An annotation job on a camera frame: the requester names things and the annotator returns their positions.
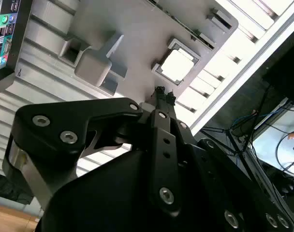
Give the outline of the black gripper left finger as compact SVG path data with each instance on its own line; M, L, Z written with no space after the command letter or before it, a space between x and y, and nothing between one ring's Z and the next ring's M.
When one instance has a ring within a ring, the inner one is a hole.
M30 191L45 212L63 186L108 162L131 151L166 151L168 94L156 87L140 105L114 98L19 108L3 161L6 177Z

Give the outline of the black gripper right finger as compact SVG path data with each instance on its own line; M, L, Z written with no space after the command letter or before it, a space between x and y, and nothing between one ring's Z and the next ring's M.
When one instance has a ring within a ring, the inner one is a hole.
M210 139L176 119L169 93L166 211L181 232L294 232L293 216L246 161L245 172Z

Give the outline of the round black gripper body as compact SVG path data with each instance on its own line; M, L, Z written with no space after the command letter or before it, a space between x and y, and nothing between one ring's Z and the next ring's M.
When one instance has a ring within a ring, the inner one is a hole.
M131 151L63 186L39 232L222 232L224 207L198 153Z

